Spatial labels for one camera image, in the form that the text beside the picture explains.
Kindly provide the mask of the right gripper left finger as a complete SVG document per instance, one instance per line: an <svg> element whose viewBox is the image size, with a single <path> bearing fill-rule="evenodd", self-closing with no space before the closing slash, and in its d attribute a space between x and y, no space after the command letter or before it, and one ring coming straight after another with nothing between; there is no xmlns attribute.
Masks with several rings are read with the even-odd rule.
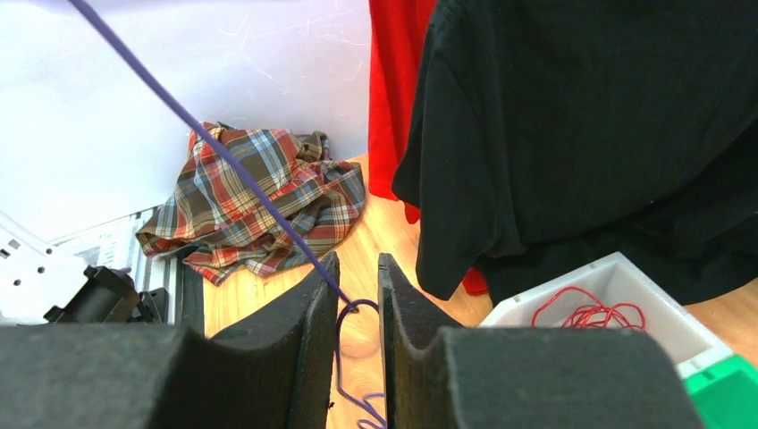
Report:
<svg viewBox="0 0 758 429"><path fill-rule="evenodd" d="M322 264L209 338L150 323L3 327L2 427L324 427L340 260Z"/></svg>

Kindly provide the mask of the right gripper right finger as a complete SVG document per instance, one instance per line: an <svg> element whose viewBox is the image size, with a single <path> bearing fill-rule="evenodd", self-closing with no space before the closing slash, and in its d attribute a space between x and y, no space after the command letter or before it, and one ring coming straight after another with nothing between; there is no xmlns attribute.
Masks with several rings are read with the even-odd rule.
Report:
<svg viewBox="0 0 758 429"><path fill-rule="evenodd" d="M378 259L390 428L700 428L659 344L624 330L468 328Z"/></svg>

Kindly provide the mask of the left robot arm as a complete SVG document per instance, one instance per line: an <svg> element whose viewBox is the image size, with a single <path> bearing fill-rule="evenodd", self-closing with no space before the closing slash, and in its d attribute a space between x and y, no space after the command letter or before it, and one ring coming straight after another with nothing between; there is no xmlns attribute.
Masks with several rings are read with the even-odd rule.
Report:
<svg viewBox="0 0 758 429"><path fill-rule="evenodd" d="M52 306L67 304L85 282L87 265L122 269L137 292L162 299L157 310L175 324L181 295L178 262L146 257L136 232L152 209L47 242L1 214L1 324L41 324Z"/></svg>

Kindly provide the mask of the white plastic bin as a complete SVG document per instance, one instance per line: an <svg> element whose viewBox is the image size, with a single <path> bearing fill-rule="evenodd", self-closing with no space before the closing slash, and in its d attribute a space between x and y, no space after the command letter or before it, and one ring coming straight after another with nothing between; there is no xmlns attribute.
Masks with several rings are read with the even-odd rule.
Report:
<svg viewBox="0 0 758 429"><path fill-rule="evenodd" d="M621 304L621 320L600 326L641 326L669 354L682 379L734 355L628 258L616 252L498 303L482 327L561 327L582 306Z"/></svg>

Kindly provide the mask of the plaid shirt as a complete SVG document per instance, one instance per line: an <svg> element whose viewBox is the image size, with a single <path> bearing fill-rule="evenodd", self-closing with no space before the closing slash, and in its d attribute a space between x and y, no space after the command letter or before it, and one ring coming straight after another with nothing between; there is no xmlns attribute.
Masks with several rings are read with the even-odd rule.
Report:
<svg viewBox="0 0 758 429"><path fill-rule="evenodd" d="M202 126L316 256L347 237L366 203L363 172L358 163L332 159L325 133ZM172 195L135 237L148 257L189 248L184 264L215 285L241 266L267 277L307 262L250 187L195 131Z"/></svg>

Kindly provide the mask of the green plastic bin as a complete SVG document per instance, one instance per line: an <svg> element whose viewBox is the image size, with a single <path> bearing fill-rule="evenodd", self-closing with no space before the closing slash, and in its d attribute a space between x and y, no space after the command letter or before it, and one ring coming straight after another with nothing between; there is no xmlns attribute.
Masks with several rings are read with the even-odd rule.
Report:
<svg viewBox="0 0 758 429"><path fill-rule="evenodd" d="M734 355L684 381L709 429L757 429L757 370Z"/></svg>

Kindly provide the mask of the black shirt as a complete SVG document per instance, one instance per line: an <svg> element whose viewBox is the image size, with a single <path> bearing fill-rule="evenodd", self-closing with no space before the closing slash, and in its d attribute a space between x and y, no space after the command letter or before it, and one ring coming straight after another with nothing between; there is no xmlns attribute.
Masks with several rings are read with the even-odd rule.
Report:
<svg viewBox="0 0 758 429"><path fill-rule="evenodd" d="M674 299L757 275L754 1L441 1L392 189L420 287L493 302L611 253Z"/></svg>

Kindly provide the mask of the red shirt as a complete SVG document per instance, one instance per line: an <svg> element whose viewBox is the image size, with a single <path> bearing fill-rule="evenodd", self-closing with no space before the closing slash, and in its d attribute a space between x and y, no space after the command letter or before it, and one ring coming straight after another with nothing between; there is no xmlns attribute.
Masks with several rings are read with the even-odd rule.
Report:
<svg viewBox="0 0 758 429"><path fill-rule="evenodd" d="M371 1L368 187L396 201L392 180L408 147L417 75L435 1Z"/></svg>

